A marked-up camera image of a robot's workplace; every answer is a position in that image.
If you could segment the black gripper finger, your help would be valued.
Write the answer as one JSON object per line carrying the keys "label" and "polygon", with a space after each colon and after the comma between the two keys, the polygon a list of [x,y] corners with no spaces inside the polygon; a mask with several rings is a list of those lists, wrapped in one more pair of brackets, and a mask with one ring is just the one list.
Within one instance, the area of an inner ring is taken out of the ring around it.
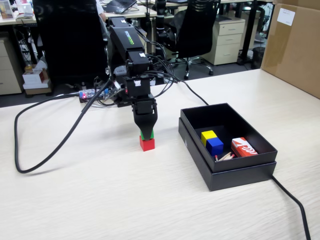
{"label": "black gripper finger", "polygon": [[158,114],[133,114],[134,122],[142,132],[145,140],[150,140],[152,138],[153,127],[157,122]]}

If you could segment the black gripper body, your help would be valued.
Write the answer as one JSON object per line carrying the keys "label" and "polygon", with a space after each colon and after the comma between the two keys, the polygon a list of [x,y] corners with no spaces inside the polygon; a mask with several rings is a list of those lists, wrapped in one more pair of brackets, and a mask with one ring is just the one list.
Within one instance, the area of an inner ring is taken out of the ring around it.
{"label": "black gripper body", "polygon": [[135,99],[132,102],[134,116],[158,115],[157,103],[154,98]]}

